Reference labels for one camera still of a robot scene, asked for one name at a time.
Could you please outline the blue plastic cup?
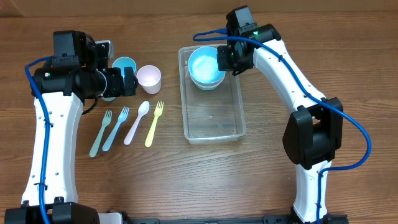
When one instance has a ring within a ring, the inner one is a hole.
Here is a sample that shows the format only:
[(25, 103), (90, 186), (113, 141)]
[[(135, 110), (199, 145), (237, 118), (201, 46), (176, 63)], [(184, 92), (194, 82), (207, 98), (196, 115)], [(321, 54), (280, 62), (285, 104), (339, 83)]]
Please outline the blue plastic cup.
[(130, 57), (119, 57), (117, 58), (113, 64), (113, 68), (119, 68), (121, 70), (121, 76), (124, 77), (124, 68), (131, 67), (133, 69), (134, 74), (136, 74), (137, 65), (136, 62)]

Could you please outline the blue plastic fork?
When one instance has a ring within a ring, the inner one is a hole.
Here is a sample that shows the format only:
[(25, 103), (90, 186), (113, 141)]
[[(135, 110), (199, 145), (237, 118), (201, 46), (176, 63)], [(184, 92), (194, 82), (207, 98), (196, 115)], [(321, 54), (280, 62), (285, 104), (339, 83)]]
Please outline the blue plastic fork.
[(103, 144), (102, 150), (104, 152), (107, 152), (110, 150), (121, 124), (123, 122), (125, 122), (125, 120), (127, 120), (128, 115), (129, 115), (129, 108), (127, 106), (124, 106), (121, 113), (118, 116), (117, 123), (115, 124), (113, 130), (110, 132), (108, 138), (106, 139), (105, 143)]

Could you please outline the pink plastic cup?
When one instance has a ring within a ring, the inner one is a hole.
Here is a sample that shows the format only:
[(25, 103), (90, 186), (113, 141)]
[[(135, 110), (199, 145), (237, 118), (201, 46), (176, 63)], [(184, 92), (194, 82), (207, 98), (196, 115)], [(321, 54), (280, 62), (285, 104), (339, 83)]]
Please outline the pink plastic cup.
[(137, 79), (148, 94), (156, 94), (161, 88), (161, 71), (153, 65), (145, 65), (137, 71)]

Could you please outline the white plastic spoon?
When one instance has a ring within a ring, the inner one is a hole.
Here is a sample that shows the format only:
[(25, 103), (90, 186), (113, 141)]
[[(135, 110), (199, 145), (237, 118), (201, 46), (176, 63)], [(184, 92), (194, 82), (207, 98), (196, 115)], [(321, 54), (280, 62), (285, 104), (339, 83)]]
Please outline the white plastic spoon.
[(129, 132), (127, 133), (126, 137), (124, 138), (124, 144), (126, 146), (130, 145), (130, 143), (132, 142), (132, 139), (136, 133), (137, 127), (141, 121), (141, 118), (143, 116), (145, 116), (150, 109), (150, 103), (148, 101), (144, 101), (141, 103), (141, 105), (138, 108), (138, 114), (137, 114), (137, 118), (134, 121), (133, 125), (131, 126)]

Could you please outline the blue plastic bowl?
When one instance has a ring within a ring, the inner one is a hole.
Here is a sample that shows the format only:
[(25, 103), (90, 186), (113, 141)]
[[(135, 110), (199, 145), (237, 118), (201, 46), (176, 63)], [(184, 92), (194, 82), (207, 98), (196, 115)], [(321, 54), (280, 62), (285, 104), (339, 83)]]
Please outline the blue plastic bowl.
[(224, 79), (226, 72), (218, 69), (217, 55), (217, 48), (210, 46), (193, 51), (188, 59), (188, 70), (196, 82), (212, 86)]

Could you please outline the green plastic fork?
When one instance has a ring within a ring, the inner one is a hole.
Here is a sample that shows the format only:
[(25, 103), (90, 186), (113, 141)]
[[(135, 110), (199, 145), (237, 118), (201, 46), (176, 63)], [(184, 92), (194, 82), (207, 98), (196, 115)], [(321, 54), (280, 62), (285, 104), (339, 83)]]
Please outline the green plastic fork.
[(113, 112), (111, 110), (107, 110), (105, 112), (99, 133), (90, 149), (90, 152), (89, 152), (90, 157), (95, 157), (97, 155), (104, 131), (105, 131), (106, 127), (110, 124), (110, 122), (112, 120), (112, 115), (113, 115)]

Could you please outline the green plastic bowl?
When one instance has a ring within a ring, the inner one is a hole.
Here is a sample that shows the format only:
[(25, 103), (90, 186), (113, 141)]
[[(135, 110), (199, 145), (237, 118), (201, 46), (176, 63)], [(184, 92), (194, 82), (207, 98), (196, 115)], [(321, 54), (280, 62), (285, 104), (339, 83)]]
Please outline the green plastic bowl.
[(193, 77), (190, 77), (192, 82), (201, 90), (205, 90), (205, 91), (210, 91), (210, 90), (214, 90), (215, 88), (217, 88), (222, 81), (224, 80), (224, 77), (221, 78), (220, 80), (218, 80), (215, 83), (200, 83), (197, 80), (195, 80)]

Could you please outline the yellow plastic fork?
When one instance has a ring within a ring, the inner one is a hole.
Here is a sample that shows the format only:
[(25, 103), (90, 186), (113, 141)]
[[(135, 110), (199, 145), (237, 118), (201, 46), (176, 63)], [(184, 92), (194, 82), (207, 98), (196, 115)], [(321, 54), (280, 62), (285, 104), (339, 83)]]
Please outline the yellow plastic fork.
[(162, 115), (163, 108), (164, 108), (164, 102), (158, 101), (157, 105), (155, 107), (155, 111), (154, 111), (154, 119), (152, 121), (151, 127), (150, 127), (148, 135), (146, 137), (145, 147), (151, 147), (151, 145), (153, 143), (155, 129), (157, 126), (157, 121), (158, 121), (159, 117)]

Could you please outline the green plastic cup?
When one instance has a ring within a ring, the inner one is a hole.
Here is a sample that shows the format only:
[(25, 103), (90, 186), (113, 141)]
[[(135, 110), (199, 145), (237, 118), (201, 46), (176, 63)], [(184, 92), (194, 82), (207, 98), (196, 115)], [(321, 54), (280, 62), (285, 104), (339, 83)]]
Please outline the green plastic cup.
[(101, 98), (103, 101), (113, 101), (116, 97), (109, 97), (109, 98)]

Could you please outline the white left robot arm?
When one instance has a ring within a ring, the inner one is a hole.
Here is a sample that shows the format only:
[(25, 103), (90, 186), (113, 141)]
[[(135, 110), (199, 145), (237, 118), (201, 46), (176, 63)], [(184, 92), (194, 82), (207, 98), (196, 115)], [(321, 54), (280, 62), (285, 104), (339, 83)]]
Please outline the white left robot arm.
[(35, 106), (35, 141), (30, 176), (18, 208), (5, 224), (127, 223), (122, 212), (100, 213), (78, 201), (76, 135), (87, 99), (133, 96), (138, 86), (131, 67), (111, 68), (114, 46), (75, 30), (53, 34), (54, 53), (25, 66)]

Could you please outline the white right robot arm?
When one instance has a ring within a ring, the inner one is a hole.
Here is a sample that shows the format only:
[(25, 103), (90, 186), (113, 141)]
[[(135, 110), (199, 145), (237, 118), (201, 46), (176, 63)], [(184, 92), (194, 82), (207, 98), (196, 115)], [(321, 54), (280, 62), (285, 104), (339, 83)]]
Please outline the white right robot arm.
[(271, 24), (259, 26), (247, 6), (226, 15), (226, 45), (218, 47), (218, 68), (234, 76), (257, 68), (274, 87), (289, 120), (282, 138), (295, 164), (296, 197), (290, 223), (347, 223), (345, 215), (330, 215), (325, 205), (326, 169), (341, 147), (343, 119), (338, 98), (318, 91), (292, 60), (281, 35)]

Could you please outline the clear plastic container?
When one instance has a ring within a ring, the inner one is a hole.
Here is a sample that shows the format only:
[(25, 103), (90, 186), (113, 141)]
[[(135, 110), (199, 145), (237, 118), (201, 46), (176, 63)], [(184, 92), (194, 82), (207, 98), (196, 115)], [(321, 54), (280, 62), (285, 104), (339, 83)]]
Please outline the clear plastic container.
[(214, 90), (202, 90), (194, 84), (188, 59), (200, 47), (178, 51), (183, 132), (190, 144), (235, 141), (246, 133), (239, 78), (226, 73)]

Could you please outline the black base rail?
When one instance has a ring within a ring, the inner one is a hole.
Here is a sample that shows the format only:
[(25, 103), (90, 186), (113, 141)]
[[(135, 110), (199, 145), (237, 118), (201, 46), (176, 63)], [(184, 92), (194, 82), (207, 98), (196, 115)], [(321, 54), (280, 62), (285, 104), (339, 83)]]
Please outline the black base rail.
[(99, 213), (99, 222), (123, 224), (291, 224), (302, 223), (293, 213), (291, 215), (265, 215), (257, 218), (209, 218), (160, 220), (158, 218), (130, 218), (126, 212)]

